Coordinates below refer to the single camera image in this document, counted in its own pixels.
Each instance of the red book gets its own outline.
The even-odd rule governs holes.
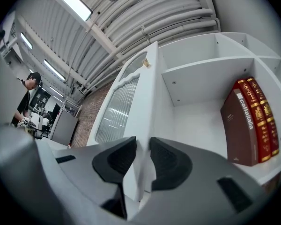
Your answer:
[[[266,125],[266,118],[254,91],[245,79],[238,79],[233,89],[240,89],[253,117],[258,141],[258,162],[263,163],[271,158],[271,145]]]
[[[249,77],[247,78],[247,81],[249,82],[251,88],[255,92],[255,95],[263,110],[263,114],[266,117],[267,130],[269,133],[270,144],[271,144],[271,153],[272,156],[275,156],[279,153],[279,139],[278,139],[278,131],[271,107],[266,99],[266,96],[264,95],[258,83],[256,82],[255,78]]]
[[[221,108],[227,160],[246,166],[258,163],[258,142],[252,114],[240,89],[234,89]]]

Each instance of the black hair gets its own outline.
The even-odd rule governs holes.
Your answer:
[[[28,80],[28,79],[30,79],[30,78],[36,79],[36,81],[37,81],[38,84],[41,83],[41,79],[42,79],[42,78],[41,78],[41,75],[40,75],[38,72],[36,72],[36,73],[30,73],[30,74],[28,75],[28,77],[27,77],[26,80]]]

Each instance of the frosted glass panel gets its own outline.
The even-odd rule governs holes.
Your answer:
[[[147,52],[144,52],[140,54],[138,57],[136,57],[127,67],[125,72],[123,73],[120,81],[127,77],[129,74],[134,73],[137,69],[141,68],[143,63],[142,61],[146,58]]]
[[[106,107],[95,141],[105,143],[122,138],[139,78],[116,89]]]

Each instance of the shelf compartment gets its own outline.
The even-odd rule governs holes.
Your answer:
[[[160,50],[168,68],[209,59],[249,56],[246,49],[216,33],[185,38],[162,46]]]
[[[236,79],[248,76],[253,57],[220,58],[168,69],[163,79],[174,106],[225,99]]]
[[[220,108],[237,78],[254,76],[271,105],[280,153],[262,164],[237,166],[259,184],[281,171],[281,83],[263,62],[252,57],[211,59],[168,69],[162,76],[173,105],[172,112],[167,105],[167,110],[158,115],[155,129],[165,127],[166,121],[173,132],[170,136],[159,130],[158,135],[213,151],[224,158],[227,145]]]
[[[232,40],[238,42],[242,46],[249,49],[252,53],[257,56],[274,56],[279,57],[272,49],[266,46],[264,43],[260,42],[256,38],[245,34],[237,32],[224,32],[221,33],[224,36],[231,38]]]

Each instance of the ceiling light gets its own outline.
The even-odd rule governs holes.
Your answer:
[[[63,75],[61,75],[58,71],[56,71],[51,64],[45,59],[44,63],[47,65],[48,68],[50,68],[61,80],[65,80],[65,77]]]
[[[24,34],[21,32],[21,37],[24,40],[24,42],[27,44],[27,46],[32,49],[32,44],[28,41],[28,39],[24,36]]]
[[[54,95],[53,95],[53,97],[55,97]],[[58,99],[57,97],[55,97],[58,101],[60,101],[60,102],[62,102],[63,103],[63,101],[61,101],[60,99]]]
[[[92,11],[80,0],[63,0],[84,21],[88,20]]]
[[[53,87],[50,87],[54,92],[56,92],[57,94],[59,94],[60,96],[64,97],[63,95],[61,95],[59,92],[57,92]]]

